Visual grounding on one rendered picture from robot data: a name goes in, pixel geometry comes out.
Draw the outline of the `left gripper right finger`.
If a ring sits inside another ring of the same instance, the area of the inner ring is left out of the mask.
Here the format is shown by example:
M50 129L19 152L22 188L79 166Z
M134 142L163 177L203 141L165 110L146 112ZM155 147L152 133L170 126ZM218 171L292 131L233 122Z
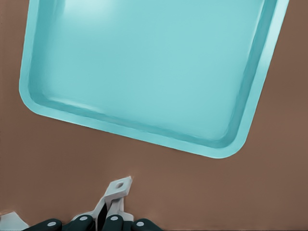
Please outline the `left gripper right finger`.
M103 231L158 231L158 226L146 218L125 221L120 215L111 215L106 218Z

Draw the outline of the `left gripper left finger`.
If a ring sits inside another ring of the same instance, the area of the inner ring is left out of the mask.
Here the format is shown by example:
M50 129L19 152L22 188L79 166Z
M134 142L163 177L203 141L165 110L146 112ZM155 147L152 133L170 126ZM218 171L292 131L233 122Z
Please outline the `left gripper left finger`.
M65 225L60 220L51 218L23 231L95 231L95 226L92 216L81 215Z

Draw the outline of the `white drainage pipe clamp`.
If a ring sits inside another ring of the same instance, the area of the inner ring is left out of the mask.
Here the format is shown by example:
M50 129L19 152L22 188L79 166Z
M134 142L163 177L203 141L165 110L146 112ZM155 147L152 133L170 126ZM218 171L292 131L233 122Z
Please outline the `white drainage pipe clamp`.
M123 198L129 194L131 184L131 177L126 177L110 182L104 196L99 200L96 207L92 211L76 215L73 217L71 222L89 215L93 218L95 230L97 231L98 227L106 219L107 213L114 200L116 201L116 205L119 207L119 211L121 213L124 212ZM28 228L30 228L30 226L26 224L15 212L0 216L0 231L23 231Z

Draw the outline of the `teal rectangular plastic tray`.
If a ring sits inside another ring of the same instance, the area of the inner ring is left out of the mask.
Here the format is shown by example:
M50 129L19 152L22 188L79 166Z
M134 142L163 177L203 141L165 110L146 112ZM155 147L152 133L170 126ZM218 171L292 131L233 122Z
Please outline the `teal rectangular plastic tray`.
M244 145L289 0L29 0L34 113L210 158Z

